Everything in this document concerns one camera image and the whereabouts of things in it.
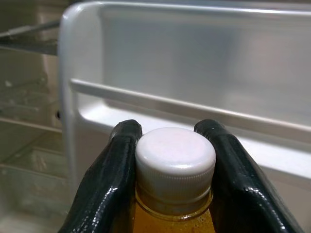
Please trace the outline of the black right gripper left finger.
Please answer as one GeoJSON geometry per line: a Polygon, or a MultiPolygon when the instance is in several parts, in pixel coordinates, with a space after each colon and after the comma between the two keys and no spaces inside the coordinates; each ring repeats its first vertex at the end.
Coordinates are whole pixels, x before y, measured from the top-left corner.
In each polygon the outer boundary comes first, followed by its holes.
{"type": "Polygon", "coordinates": [[[135,216],[135,149],[141,125],[118,123],[85,172],[65,219],[67,233],[131,233],[135,216]]]}

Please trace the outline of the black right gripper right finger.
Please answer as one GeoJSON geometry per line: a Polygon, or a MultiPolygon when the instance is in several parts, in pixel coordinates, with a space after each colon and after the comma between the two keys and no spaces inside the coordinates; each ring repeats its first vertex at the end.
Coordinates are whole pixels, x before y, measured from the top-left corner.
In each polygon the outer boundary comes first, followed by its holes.
{"type": "Polygon", "coordinates": [[[209,206],[217,233],[301,233],[295,217],[240,141],[212,119],[195,124],[216,151],[209,206]]]}

